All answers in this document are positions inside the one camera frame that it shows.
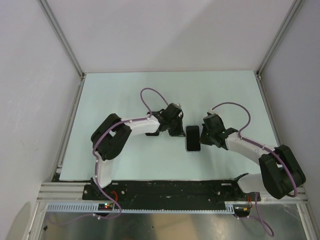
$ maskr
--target black phone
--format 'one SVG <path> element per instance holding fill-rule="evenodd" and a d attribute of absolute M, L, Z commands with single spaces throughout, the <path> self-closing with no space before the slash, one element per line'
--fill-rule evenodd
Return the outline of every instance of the black phone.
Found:
<path fill-rule="evenodd" d="M 201 150 L 199 126 L 185 127 L 185 145 L 187 152 L 199 152 Z"/>

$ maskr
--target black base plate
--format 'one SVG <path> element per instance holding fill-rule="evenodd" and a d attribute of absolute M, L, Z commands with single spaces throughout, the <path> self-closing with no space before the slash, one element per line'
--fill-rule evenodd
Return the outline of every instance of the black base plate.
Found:
<path fill-rule="evenodd" d="M 84 186 L 83 200 L 108 200 L 91 179 Z M 232 180 L 203 181 L 112 181 L 104 189 L 112 198 L 115 191 L 118 203 L 127 210 L 225 210 L 225 201 L 247 201 Z M 249 193 L 251 199 L 255 192 Z"/>

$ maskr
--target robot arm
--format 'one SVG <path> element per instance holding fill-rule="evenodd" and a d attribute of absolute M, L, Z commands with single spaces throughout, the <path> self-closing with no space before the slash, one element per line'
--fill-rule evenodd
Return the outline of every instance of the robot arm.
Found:
<path fill-rule="evenodd" d="M 98 144 L 95 154 L 97 160 L 97 175 L 93 178 L 98 180 L 99 185 L 104 188 L 111 183 L 111 174 L 116 158 L 124 148 L 129 137 L 138 134 L 147 136 L 158 136 L 160 132 L 168 130 L 172 137 L 184 137 L 182 118 L 183 112 L 180 105 L 171 103 L 166 109 L 153 111 L 152 116 L 139 118 L 140 120 L 128 120 L 112 129 Z M 104 122 L 92 134 L 93 146 L 99 141 L 101 136 L 116 123 L 124 121 L 117 114 L 110 114 Z"/>
<path fill-rule="evenodd" d="M 306 182 L 306 177 L 301 170 L 294 154 L 286 145 L 279 147 L 263 145 L 257 147 L 250 142 L 256 142 L 249 138 L 240 137 L 238 130 L 234 128 L 226 129 L 222 119 L 213 112 L 208 112 L 204 119 L 200 142 L 205 145 L 216 145 L 239 153 L 252 160 L 260 166 L 261 174 L 243 174 L 236 178 L 238 186 L 244 193 L 249 192 L 269 192 L 276 199 L 281 199 L 288 195 L 294 188 L 289 176 L 277 159 L 270 154 L 271 150 L 276 153 L 289 169 L 296 186 Z"/>

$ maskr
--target metal floor panel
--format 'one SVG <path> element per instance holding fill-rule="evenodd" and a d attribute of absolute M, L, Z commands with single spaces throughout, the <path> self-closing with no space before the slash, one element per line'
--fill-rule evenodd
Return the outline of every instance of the metal floor panel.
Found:
<path fill-rule="evenodd" d="M 264 220 L 276 240 L 306 240 L 295 204 L 260 204 Z M 53 213 L 54 222 L 65 222 L 83 213 Z M 231 214 L 122 214 L 112 220 L 85 217 L 65 226 L 48 224 L 40 240 L 269 240 L 261 223 L 237 220 Z"/>

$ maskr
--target gray wall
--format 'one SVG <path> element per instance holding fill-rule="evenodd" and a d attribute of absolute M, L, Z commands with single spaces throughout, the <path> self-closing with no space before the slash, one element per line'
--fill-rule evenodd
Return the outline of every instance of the gray wall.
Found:
<path fill-rule="evenodd" d="M 23 235 L 79 78 L 36 0 L 0 1 L 0 239 Z"/>
<path fill-rule="evenodd" d="M 320 1 L 306 0 L 262 73 L 283 143 L 306 175 L 305 188 L 320 224 Z"/>
<path fill-rule="evenodd" d="M 48 0 L 84 72 L 256 70 L 294 0 Z"/>

